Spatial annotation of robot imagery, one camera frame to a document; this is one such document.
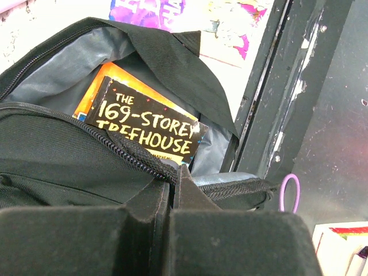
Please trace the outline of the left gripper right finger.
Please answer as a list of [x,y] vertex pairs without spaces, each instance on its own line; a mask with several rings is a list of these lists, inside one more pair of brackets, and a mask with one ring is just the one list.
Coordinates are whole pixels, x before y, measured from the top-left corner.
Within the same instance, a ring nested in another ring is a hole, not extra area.
[[178,170],[167,275],[320,275],[309,231],[292,213],[260,211],[278,186],[243,172]]

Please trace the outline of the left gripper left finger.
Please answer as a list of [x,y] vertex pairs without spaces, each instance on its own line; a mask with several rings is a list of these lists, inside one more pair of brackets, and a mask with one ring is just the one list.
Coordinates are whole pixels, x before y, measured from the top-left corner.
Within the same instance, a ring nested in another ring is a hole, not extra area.
[[120,206],[1,211],[2,275],[161,275],[170,187]]

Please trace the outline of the blue Treehouse book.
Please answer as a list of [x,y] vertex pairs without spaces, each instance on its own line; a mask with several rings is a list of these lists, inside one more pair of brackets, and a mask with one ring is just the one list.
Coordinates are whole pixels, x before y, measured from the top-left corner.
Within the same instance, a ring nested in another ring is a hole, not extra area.
[[128,84],[104,77],[85,123],[115,131],[159,159],[190,164],[208,127]]

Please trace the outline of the orange 78-Storey Treehouse book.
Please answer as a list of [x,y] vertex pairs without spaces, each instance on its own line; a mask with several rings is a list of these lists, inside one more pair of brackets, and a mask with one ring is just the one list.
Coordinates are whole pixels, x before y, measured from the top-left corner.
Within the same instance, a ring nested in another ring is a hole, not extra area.
[[91,85],[87,89],[86,93],[84,94],[83,98],[81,99],[79,105],[74,111],[72,115],[74,118],[79,118],[79,115],[82,114],[86,116],[92,106],[92,103],[98,93],[98,89],[102,84],[102,81],[105,76],[108,76],[120,83],[127,85],[130,88],[135,89],[136,91],[149,96],[150,98],[180,112],[193,120],[198,120],[197,117],[187,112],[185,109],[182,109],[159,92],[155,91],[153,88],[149,87],[142,81],[138,80],[136,77],[125,71],[124,69],[120,68],[119,66],[115,65],[112,62],[108,62],[104,64],[98,71],[97,75],[93,79]]

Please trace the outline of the Roald Dahl Charlie book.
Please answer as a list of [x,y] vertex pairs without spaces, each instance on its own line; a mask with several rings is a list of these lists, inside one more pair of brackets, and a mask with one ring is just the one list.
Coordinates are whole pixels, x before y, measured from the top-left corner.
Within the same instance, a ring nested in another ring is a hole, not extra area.
[[172,33],[201,32],[203,57],[242,67],[272,1],[112,1],[109,18]]

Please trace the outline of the pink pencil case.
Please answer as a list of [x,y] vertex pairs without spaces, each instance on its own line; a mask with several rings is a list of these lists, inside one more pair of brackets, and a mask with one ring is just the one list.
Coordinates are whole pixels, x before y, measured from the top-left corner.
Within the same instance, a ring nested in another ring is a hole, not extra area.
[[0,13],[4,13],[24,2],[26,0],[0,0]]

